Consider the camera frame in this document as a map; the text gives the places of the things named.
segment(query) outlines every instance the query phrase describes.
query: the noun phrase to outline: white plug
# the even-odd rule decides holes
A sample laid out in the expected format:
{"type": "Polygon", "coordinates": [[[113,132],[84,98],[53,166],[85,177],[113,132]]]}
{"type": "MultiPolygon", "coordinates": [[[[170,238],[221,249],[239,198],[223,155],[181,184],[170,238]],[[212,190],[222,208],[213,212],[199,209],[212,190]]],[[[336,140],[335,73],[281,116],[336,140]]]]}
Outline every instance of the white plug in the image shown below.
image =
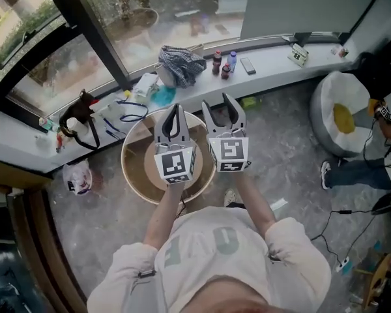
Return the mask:
{"type": "Polygon", "coordinates": [[[338,273],[339,271],[341,271],[348,263],[349,257],[346,256],[346,258],[336,267],[336,272],[338,273]]]}

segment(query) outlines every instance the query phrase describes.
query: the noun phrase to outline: person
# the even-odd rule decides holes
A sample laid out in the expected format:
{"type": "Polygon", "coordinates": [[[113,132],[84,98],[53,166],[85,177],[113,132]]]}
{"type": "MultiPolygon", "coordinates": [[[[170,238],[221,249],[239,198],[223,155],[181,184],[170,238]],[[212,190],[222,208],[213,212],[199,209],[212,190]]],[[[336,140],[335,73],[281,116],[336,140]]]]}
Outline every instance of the person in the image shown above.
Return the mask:
{"type": "MultiPolygon", "coordinates": [[[[162,279],[163,312],[316,312],[331,279],[325,257],[302,224],[275,219],[247,174],[228,175],[244,204],[235,203],[230,191],[226,207],[206,207],[175,221],[184,185],[169,185],[143,242],[114,253],[87,301],[89,312],[131,313],[137,277],[152,269],[162,279]]],[[[154,297],[143,295],[147,301],[154,297]]]]}
{"type": "MultiPolygon", "coordinates": [[[[375,114],[384,137],[391,140],[391,122],[379,112],[375,114]]],[[[375,189],[391,190],[391,148],[384,158],[375,160],[326,160],[321,165],[321,185],[334,186],[362,183],[375,189]]]]}

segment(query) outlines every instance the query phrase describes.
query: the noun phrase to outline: bottle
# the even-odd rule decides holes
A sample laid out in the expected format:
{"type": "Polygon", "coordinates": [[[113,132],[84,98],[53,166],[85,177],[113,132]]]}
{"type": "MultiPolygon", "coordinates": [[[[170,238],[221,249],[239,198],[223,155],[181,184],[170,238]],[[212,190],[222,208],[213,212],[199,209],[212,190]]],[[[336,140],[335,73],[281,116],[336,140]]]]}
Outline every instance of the bottle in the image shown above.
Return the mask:
{"type": "Polygon", "coordinates": [[[232,51],[230,55],[227,56],[227,62],[230,65],[230,72],[233,73],[237,63],[236,52],[232,51]]]}
{"type": "Polygon", "coordinates": [[[213,69],[212,72],[215,76],[220,73],[220,65],[222,64],[222,52],[217,50],[213,56],[213,69]]]}
{"type": "Polygon", "coordinates": [[[53,122],[51,119],[41,117],[39,119],[39,125],[48,131],[57,132],[59,129],[59,125],[53,122]]]}
{"type": "Polygon", "coordinates": [[[224,80],[229,79],[229,75],[230,75],[230,66],[229,63],[226,63],[222,69],[222,79],[224,80]]]}

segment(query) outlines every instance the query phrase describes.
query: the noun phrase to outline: plastic bag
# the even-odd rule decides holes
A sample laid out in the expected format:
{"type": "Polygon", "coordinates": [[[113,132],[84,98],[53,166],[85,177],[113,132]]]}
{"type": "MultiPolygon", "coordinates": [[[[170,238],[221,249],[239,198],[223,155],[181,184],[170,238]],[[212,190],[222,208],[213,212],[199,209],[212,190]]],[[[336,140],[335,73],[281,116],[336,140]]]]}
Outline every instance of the plastic bag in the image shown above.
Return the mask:
{"type": "Polygon", "coordinates": [[[63,179],[67,189],[75,195],[88,193],[93,185],[93,175],[88,160],[78,162],[72,166],[64,165],[63,179]]]}

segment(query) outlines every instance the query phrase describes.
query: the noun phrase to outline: green object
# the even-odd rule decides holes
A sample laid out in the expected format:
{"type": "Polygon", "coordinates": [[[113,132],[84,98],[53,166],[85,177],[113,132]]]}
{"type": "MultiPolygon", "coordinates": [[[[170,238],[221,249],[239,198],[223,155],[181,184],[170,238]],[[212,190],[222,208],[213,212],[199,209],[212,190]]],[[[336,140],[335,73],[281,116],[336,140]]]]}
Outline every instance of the green object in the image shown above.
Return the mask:
{"type": "Polygon", "coordinates": [[[245,97],[242,99],[242,108],[249,109],[253,108],[257,105],[256,98],[255,97],[245,97]]]}

